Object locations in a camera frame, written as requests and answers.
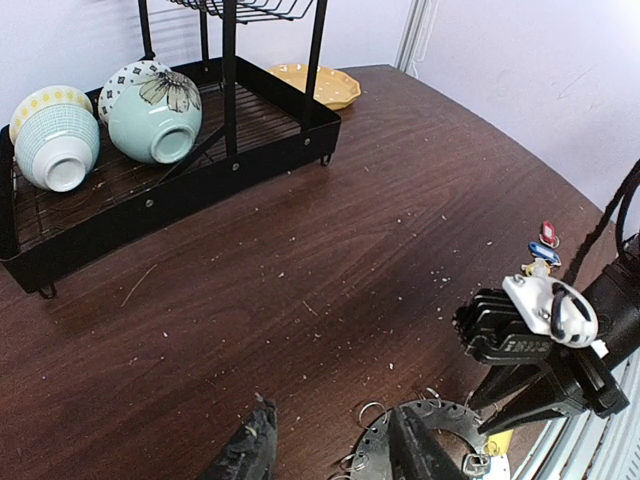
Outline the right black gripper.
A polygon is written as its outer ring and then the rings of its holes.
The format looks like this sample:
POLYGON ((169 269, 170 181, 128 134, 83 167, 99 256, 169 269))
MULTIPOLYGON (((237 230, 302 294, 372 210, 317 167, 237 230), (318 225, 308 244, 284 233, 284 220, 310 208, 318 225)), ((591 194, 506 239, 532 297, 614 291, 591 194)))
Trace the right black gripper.
POLYGON ((466 403, 476 412, 494 407, 494 413, 478 427, 480 434, 496 434, 538 421, 578 416, 587 410, 607 418, 630 404, 611 371, 591 347, 554 347, 545 363, 546 367, 519 364, 490 368, 466 403))

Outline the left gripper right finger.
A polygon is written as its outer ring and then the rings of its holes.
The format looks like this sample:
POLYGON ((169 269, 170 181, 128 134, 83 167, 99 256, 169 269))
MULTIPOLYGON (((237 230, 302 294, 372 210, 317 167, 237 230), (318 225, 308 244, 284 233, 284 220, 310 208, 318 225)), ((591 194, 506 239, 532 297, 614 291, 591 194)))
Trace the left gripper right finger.
POLYGON ((408 407, 392 409, 388 444, 393 479, 467 479, 434 438, 431 430, 408 407))

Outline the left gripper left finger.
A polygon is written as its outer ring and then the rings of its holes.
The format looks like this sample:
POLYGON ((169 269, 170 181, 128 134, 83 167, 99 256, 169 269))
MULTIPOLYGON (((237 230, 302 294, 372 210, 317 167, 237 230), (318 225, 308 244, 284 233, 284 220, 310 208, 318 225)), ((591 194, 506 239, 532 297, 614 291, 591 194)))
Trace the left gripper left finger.
POLYGON ((276 403, 260 398, 260 405, 235 431, 216 458, 202 472, 203 479, 273 479, 276 471, 278 417, 276 403))

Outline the grey perforated keyring disc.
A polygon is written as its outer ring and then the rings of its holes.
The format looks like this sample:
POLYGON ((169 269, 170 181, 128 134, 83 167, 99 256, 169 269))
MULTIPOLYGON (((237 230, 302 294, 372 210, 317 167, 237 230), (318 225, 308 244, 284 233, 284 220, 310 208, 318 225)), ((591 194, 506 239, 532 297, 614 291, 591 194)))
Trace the grey perforated keyring disc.
POLYGON ((509 479, 504 454, 492 455, 481 416, 428 388, 412 401, 362 405, 362 434, 338 462, 336 479, 509 479))

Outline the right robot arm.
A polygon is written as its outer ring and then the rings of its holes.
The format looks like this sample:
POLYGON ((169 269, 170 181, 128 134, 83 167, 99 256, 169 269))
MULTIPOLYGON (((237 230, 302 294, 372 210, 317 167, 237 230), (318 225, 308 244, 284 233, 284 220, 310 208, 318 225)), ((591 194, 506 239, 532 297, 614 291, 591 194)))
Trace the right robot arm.
POLYGON ((480 433, 586 410, 607 418, 629 404, 612 371, 639 347, 639 271, 619 258, 584 292, 550 276, 507 276, 460 307, 454 325, 466 353, 490 368, 471 409, 505 403, 480 433))

